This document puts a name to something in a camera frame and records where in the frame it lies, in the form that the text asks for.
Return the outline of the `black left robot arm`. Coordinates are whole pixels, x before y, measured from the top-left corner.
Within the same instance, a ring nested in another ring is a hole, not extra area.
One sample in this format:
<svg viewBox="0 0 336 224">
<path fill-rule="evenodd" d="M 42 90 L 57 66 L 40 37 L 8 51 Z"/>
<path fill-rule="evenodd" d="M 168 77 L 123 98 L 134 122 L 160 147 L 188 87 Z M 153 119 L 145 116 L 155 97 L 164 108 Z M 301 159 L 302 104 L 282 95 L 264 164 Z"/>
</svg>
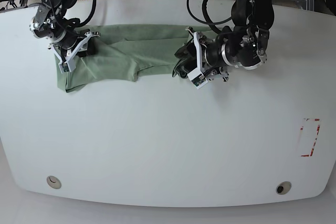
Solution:
<svg viewBox="0 0 336 224">
<path fill-rule="evenodd" d="M 197 22 L 215 34 L 211 39 L 203 32 L 187 28 L 191 39 L 175 53 L 178 59 L 172 75 L 195 83 L 221 76 L 228 80 L 228 67 L 254 70 L 267 60 L 269 30 L 275 19 L 272 0 L 235 0 L 230 17 L 221 22 L 211 20 L 207 4 L 202 1 L 203 19 L 190 13 Z"/>
</svg>

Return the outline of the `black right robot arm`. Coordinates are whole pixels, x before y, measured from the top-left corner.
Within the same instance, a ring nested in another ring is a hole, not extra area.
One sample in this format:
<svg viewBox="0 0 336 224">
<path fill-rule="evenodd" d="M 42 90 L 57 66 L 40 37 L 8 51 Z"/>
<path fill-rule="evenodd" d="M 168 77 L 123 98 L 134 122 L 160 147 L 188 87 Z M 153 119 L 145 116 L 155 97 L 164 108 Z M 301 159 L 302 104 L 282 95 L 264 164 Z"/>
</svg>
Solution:
<svg viewBox="0 0 336 224">
<path fill-rule="evenodd" d="M 77 0 L 41 0 L 36 15 L 32 18 L 29 29 L 37 38 L 47 38 L 56 47 L 62 61 L 66 53 L 74 50 L 85 37 L 83 31 L 76 31 L 91 21 L 97 6 L 97 0 L 92 0 L 89 16 L 81 21 L 79 18 L 66 19 L 65 14 Z"/>
</svg>

